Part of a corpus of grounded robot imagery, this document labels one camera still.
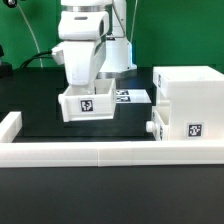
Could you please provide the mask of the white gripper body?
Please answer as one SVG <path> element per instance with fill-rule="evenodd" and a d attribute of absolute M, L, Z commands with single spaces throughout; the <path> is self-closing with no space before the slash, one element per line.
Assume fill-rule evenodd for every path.
<path fill-rule="evenodd" d="M 106 59 L 106 43 L 65 41 L 63 56 L 68 83 L 77 87 L 89 86 Z"/>

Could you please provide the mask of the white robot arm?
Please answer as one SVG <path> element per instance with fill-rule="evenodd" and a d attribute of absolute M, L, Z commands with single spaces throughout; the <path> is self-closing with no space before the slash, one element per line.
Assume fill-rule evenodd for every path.
<path fill-rule="evenodd" d="M 61 0 L 61 6 L 61 42 L 52 56 L 65 67 L 70 86 L 87 87 L 98 74 L 116 77 L 137 69 L 126 36 L 126 0 Z"/>

